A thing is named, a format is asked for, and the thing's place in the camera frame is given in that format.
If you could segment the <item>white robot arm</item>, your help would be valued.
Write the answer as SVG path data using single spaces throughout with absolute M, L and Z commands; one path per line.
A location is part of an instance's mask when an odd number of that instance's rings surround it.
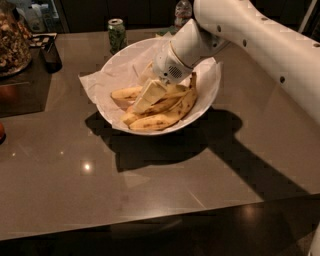
M 263 16 L 250 0 L 195 0 L 195 17 L 155 55 L 153 72 L 164 82 L 180 81 L 195 66 L 213 56 L 230 41 L 250 56 L 279 83 L 309 124 L 320 121 L 320 64 L 316 42 Z M 276 256 L 296 239 L 285 215 L 274 207 L 298 212 L 294 203 L 310 197 L 292 179 L 260 159 L 230 131 L 241 120 L 234 114 L 214 110 L 214 152 L 264 201 L 235 207 L 229 218 L 237 234 L 228 240 L 234 247 L 246 245 L 252 256 Z

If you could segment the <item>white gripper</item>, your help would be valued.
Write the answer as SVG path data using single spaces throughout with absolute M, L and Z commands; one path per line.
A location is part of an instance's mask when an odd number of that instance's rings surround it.
M 134 111 L 144 113 L 166 94 L 164 84 L 182 82 L 200 62 L 213 57 L 226 45 L 226 40 L 190 19 L 139 74 L 137 83 L 143 88 L 133 104 Z

